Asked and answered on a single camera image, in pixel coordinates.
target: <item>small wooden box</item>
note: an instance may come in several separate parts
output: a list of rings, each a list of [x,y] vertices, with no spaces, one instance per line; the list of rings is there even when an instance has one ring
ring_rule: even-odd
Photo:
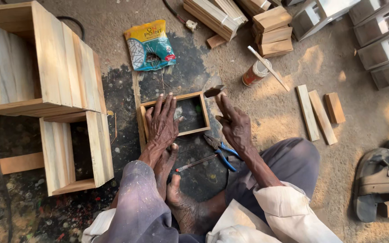
[[[100,59],[37,1],[0,5],[0,115],[106,113]]]
[[[86,121],[94,178],[76,181],[70,123]],[[40,118],[49,196],[97,188],[114,177],[108,120],[99,112]]]
[[[181,95],[181,96],[176,96],[176,101],[177,101],[177,108],[178,108],[178,101],[185,100],[185,99],[199,99],[200,101],[200,111],[202,112],[202,116],[204,119],[205,126],[203,128],[198,128],[194,130],[188,130],[184,132],[180,132],[178,136],[183,136],[187,134],[192,134],[200,131],[206,131],[210,130],[210,120],[208,119],[208,113],[207,113],[207,107],[205,105],[205,100],[204,100],[204,93],[202,91],[191,93],[191,94],[186,94],[186,95]],[[147,121],[145,119],[145,113],[148,108],[153,107],[157,101],[151,101],[151,102],[146,102],[142,103],[140,105],[140,112],[142,114],[142,120],[143,120],[143,126],[145,128],[145,135],[148,140],[148,126],[147,126]]]

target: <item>left hand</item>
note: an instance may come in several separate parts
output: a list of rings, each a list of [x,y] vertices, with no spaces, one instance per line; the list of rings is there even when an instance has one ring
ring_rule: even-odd
[[[151,107],[145,114],[148,126],[148,143],[139,160],[154,168],[163,151],[169,147],[178,136],[178,125],[184,117],[173,119],[176,108],[176,98],[170,92],[163,104],[163,94],[160,94],[155,107]]]

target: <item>forearm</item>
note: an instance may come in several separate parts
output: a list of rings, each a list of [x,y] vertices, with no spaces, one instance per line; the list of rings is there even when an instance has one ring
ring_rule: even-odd
[[[240,157],[245,161],[247,167],[262,188],[283,185],[271,171],[270,167],[264,162],[256,148],[248,148],[240,154]]]

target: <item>red can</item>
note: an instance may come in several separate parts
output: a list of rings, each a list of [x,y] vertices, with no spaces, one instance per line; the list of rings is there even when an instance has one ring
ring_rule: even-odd
[[[267,59],[264,60],[267,62],[268,67],[272,68],[270,61]],[[242,76],[242,83],[249,87],[254,86],[263,78],[265,78],[269,73],[270,71],[268,71],[268,69],[261,63],[261,61],[258,60]]]

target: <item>electric cord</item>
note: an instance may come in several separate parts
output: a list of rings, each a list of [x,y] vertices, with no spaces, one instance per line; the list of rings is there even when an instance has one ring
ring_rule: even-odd
[[[11,199],[10,194],[8,193],[7,185],[4,181],[4,175],[1,170],[1,163],[0,163],[0,183],[1,183],[1,189],[4,193],[4,197],[6,200],[6,208],[7,208],[7,224],[8,224],[8,243],[11,243],[11,239],[13,238],[13,220],[12,220],[12,214],[11,214]]]

